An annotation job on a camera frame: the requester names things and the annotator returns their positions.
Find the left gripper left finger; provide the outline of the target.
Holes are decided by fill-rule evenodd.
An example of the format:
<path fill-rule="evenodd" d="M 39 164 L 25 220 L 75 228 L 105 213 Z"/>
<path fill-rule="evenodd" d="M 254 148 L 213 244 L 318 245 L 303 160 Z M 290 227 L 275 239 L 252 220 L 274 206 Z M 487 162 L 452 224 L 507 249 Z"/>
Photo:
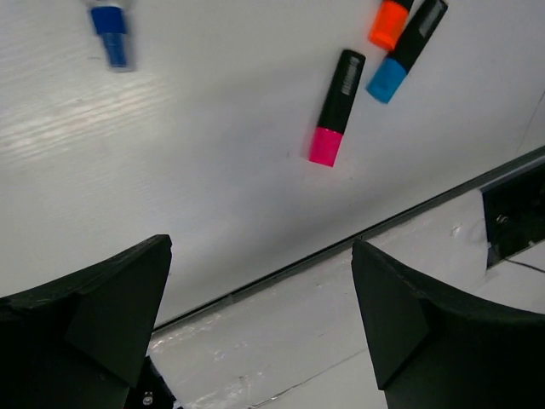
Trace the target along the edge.
<path fill-rule="evenodd" d="M 171 264 L 154 235 L 1 299 L 3 408 L 123 408 L 144 366 Z"/>

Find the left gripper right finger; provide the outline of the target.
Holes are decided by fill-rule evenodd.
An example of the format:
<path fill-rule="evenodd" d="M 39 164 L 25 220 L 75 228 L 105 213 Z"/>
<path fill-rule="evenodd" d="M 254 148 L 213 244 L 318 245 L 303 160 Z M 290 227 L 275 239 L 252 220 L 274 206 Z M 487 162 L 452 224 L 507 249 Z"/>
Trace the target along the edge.
<path fill-rule="evenodd" d="M 352 271 L 388 407 L 544 406 L 542 314 L 470 295 L 364 241 Z"/>

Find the blue highlighter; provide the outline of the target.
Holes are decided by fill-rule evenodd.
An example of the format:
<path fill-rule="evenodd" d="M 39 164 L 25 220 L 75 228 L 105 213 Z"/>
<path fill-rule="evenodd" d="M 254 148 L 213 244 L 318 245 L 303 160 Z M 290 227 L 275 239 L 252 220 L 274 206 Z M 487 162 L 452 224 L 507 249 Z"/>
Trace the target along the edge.
<path fill-rule="evenodd" d="M 395 48 L 386 51 L 382 63 L 366 86 L 377 101 L 387 104 L 408 76 L 440 21 L 448 10 L 442 0 L 426 0 L 408 17 Z"/>

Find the orange highlighter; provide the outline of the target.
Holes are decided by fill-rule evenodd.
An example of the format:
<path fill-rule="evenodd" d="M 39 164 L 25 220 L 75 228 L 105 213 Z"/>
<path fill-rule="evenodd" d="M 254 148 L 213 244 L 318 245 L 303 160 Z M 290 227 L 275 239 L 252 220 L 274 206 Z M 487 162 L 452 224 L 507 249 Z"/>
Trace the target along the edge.
<path fill-rule="evenodd" d="M 393 50 L 404 30 L 413 3 L 413 0 L 383 0 L 370 28 L 370 42 L 386 51 Z"/>

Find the pink highlighter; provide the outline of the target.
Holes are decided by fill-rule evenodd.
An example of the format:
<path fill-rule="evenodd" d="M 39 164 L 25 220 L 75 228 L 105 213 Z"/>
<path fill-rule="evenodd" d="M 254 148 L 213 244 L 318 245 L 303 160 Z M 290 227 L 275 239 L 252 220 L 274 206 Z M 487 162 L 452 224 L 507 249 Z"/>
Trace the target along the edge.
<path fill-rule="evenodd" d="M 365 56 L 344 49 L 339 57 L 313 134 L 308 160 L 333 167 L 359 88 Z"/>

